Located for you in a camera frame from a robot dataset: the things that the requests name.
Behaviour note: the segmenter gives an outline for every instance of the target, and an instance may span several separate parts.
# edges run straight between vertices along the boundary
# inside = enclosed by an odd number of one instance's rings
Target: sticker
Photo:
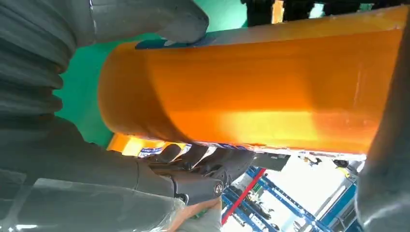
[[[219,144],[222,148],[227,148],[227,149],[236,149],[236,147],[229,145],[229,144]]]
[[[186,144],[184,149],[181,151],[181,155],[187,153],[191,149],[192,145],[191,144]]]
[[[244,147],[244,146],[236,146],[236,148],[239,149],[239,150],[247,150],[246,147]]]
[[[148,148],[144,147],[141,149],[140,153],[138,154],[138,157],[147,157],[151,155],[157,155],[162,152],[162,147],[157,147],[157,148]]]

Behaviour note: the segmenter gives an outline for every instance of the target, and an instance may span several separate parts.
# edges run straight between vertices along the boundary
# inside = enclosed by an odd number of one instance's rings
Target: gloved hand
[[[193,171],[221,180],[225,189],[246,172],[254,157],[253,151],[217,148],[212,155],[199,162]]]
[[[185,170],[219,179],[225,189],[246,172],[255,157],[253,151],[217,148],[212,155],[202,159],[207,150],[206,146],[192,145],[186,154],[170,162],[180,149],[178,145],[169,145],[160,154],[144,159],[152,169]]]

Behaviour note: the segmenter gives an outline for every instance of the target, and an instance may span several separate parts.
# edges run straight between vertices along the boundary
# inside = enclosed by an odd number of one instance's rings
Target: blue metal frame
[[[222,200],[229,206],[232,207],[232,205],[234,203],[232,203],[227,197],[225,197],[224,195],[222,195]],[[242,210],[236,208],[235,209],[235,213],[244,221],[246,222],[248,225],[250,225],[253,229],[253,231],[255,232],[263,232],[259,226],[257,226],[248,216],[246,216],[246,214],[244,214],[242,212]]]
[[[250,167],[247,170],[247,174],[251,177],[254,177],[255,173],[257,173],[258,170],[259,169]],[[276,197],[280,202],[282,202],[296,216],[304,218],[305,221],[312,225],[312,227],[316,230],[321,232],[331,232],[331,230],[326,225],[324,225],[320,220],[317,220],[313,214],[304,209],[300,204],[298,204],[295,200],[293,200],[289,195],[287,195],[283,190],[281,190],[278,186],[276,186],[272,181],[270,181],[265,176],[263,176],[258,181],[258,184],[261,185],[267,191],[269,191],[274,197]]]
[[[348,187],[329,209],[329,211],[322,217],[322,222],[329,226],[333,219],[336,218],[343,208],[354,198],[355,192],[356,185],[351,185]]]
[[[229,189],[229,188],[226,189],[226,191],[225,191],[224,194],[231,195],[231,196],[233,196],[233,197],[239,199],[239,196],[238,196],[235,192],[233,192],[231,189]],[[262,217],[262,216],[261,216],[258,212],[256,212],[248,203],[246,203],[246,201],[242,201],[242,202],[241,202],[241,205],[243,205],[243,206],[245,206],[247,209],[249,209],[249,210],[254,214],[254,216],[257,217],[257,218],[269,229],[270,232],[278,232],[274,227],[272,227],[272,225],[271,225],[269,222],[267,222],[267,221],[265,220],[264,217]]]

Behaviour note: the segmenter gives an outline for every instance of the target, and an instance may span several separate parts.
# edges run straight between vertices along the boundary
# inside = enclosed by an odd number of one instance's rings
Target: label
[[[162,152],[162,147],[157,147],[157,148],[149,148],[149,147],[144,147],[141,149],[140,153],[138,154],[138,157],[146,157],[150,155],[157,155]]]

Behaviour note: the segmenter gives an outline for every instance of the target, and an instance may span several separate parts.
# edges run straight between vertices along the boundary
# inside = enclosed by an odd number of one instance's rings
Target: gray sleeve
[[[205,33],[207,20],[191,0],[0,0],[0,226],[25,222],[43,223],[37,231],[112,232],[132,231],[125,222],[139,230],[160,224],[175,204],[151,196],[173,197],[172,182],[136,159],[85,142],[74,124],[54,116],[62,102],[53,90],[63,87],[59,74],[79,46],[145,32],[193,42]],[[34,191],[41,179],[81,188],[45,198]],[[82,186],[127,194],[78,195]],[[133,205],[135,190],[151,200]],[[91,207],[85,199],[103,201]],[[116,210],[103,202],[115,203]],[[134,209],[126,217],[116,214]]]
[[[208,209],[200,218],[186,220],[176,232],[220,232],[221,228],[221,211]]]

